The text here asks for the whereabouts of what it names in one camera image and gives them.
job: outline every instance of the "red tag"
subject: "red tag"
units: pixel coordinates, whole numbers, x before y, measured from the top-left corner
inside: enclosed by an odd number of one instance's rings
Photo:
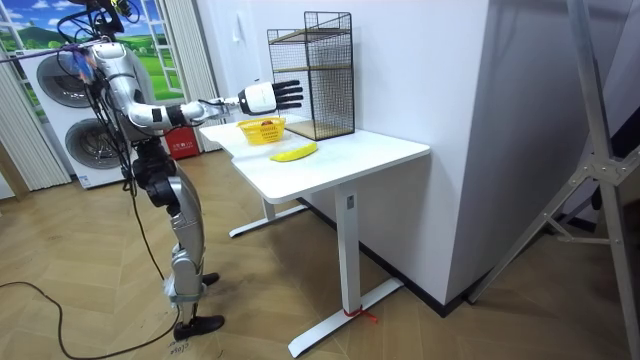
[[[360,305],[360,309],[352,312],[352,313],[348,313],[347,310],[342,310],[344,311],[344,314],[348,317],[354,317],[354,316],[358,316],[360,314],[368,317],[369,319],[371,319],[371,321],[373,321],[374,324],[378,323],[378,318],[375,317],[375,315],[373,315],[372,313],[368,312],[367,310],[362,310],[362,305]]]

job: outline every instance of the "yellow banana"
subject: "yellow banana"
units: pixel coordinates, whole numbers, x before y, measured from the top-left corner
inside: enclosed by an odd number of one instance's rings
[[[310,143],[295,150],[273,155],[270,159],[279,162],[293,161],[311,155],[316,150],[318,150],[318,145],[316,143]]]

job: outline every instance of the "robot finger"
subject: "robot finger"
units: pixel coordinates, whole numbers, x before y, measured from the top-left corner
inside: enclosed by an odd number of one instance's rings
[[[301,87],[285,88],[285,89],[275,90],[273,93],[275,94],[276,97],[278,97],[278,96],[282,96],[282,95],[294,94],[294,93],[299,93],[299,92],[302,92],[302,88]]]
[[[275,91],[275,90],[285,88],[287,86],[295,86],[295,85],[300,85],[300,81],[299,80],[283,81],[283,82],[273,84],[272,87],[273,87],[273,90]]]
[[[276,97],[276,103],[280,104],[284,102],[297,101],[302,99],[303,99],[302,95],[280,96],[280,97]]]
[[[286,109],[301,108],[301,107],[302,107],[302,104],[300,103],[285,103],[285,104],[276,105],[277,110],[286,110]]]

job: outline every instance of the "vertical blind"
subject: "vertical blind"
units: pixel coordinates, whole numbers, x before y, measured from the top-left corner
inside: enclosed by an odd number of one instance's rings
[[[0,59],[6,55],[0,53]],[[29,190],[71,182],[12,67],[0,64],[0,142]]]
[[[218,97],[213,70],[207,54],[198,14],[193,1],[160,0],[165,13],[167,31],[177,50],[177,65],[180,69],[180,80],[185,99],[213,99]],[[220,121],[209,120],[202,127],[220,125]],[[196,131],[196,137],[204,151],[220,149],[217,143],[211,142]]]

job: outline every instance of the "table leg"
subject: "table leg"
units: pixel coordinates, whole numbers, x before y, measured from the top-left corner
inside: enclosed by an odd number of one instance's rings
[[[289,344],[289,352],[294,358],[355,318],[361,308],[362,310],[368,309],[403,285],[400,280],[391,278],[360,297],[358,201],[355,183],[347,182],[337,185],[334,191],[336,222],[338,225],[342,309],[307,330]]]
[[[301,211],[307,209],[305,205],[298,205],[296,207],[292,207],[291,209],[287,209],[285,211],[276,213],[273,204],[269,204],[265,199],[262,199],[262,209],[264,210],[264,219],[260,219],[258,221],[254,221],[251,224],[240,226],[237,229],[233,229],[229,232],[229,237],[236,237],[241,235],[247,231],[255,230],[261,228],[271,222],[276,220],[280,220],[287,216],[297,214]]]

